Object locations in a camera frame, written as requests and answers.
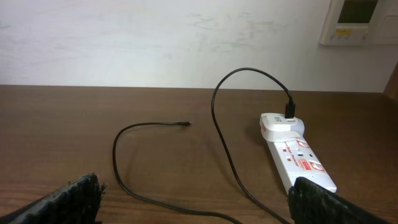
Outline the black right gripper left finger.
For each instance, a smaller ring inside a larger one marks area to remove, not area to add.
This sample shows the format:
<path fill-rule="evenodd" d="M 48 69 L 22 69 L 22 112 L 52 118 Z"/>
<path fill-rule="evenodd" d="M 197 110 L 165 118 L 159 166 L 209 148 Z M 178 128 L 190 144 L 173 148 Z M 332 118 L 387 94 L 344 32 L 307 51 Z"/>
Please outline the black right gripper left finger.
<path fill-rule="evenodd" d="M 95 224 L 106 184 L 94 173 L 1 217 L 2 224 Z"/>

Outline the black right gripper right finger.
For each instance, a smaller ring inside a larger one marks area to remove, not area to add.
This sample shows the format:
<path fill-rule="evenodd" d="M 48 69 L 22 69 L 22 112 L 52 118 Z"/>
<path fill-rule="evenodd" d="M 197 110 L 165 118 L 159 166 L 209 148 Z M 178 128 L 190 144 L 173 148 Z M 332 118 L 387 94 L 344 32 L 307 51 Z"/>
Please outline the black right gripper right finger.
<path fill-rule="evenodd" d="M 304 177 L 288 191 L 288 204 L 296 224 L 387 224 L 387 221 Z"/>

